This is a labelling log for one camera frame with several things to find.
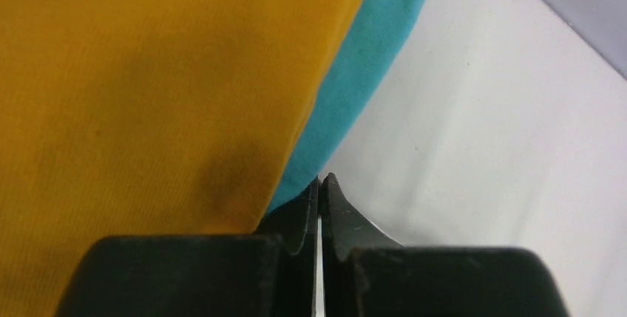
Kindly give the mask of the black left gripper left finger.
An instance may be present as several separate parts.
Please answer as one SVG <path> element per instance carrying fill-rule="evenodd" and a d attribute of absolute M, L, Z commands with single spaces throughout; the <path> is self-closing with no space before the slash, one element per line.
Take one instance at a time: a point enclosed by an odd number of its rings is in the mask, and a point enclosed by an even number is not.
<path fill-rule="evenodd" d="M 58 316 L 314 316 L 319 181 L 251 234 L 108 236 Z"/>

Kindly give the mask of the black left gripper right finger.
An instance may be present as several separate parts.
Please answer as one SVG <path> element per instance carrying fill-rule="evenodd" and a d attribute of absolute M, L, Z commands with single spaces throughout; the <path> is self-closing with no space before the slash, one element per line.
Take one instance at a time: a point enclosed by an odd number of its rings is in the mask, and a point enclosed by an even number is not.
<path fill-rule="evenodd" d="M 566 316 L 541 259 L 512 247 L 400 245 L 346 199 L 320 187 L 328 316 Z"/>

